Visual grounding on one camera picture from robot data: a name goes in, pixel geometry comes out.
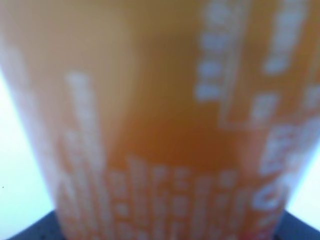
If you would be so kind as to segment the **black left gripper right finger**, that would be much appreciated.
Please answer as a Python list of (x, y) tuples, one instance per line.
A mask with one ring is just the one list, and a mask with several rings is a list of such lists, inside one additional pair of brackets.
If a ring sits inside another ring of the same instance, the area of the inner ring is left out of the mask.
[(273, 235), (274, 240), (320, 240), (320, 232), (285, 211)]

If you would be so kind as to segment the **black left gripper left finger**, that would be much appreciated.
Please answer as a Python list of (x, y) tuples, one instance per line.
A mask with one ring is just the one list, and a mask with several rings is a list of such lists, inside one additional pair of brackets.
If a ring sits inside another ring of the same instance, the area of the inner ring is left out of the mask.
[(2, 240), (61, 240), (63, 233), (54, 210), (43, 217), (1, 216), (0, 238)]

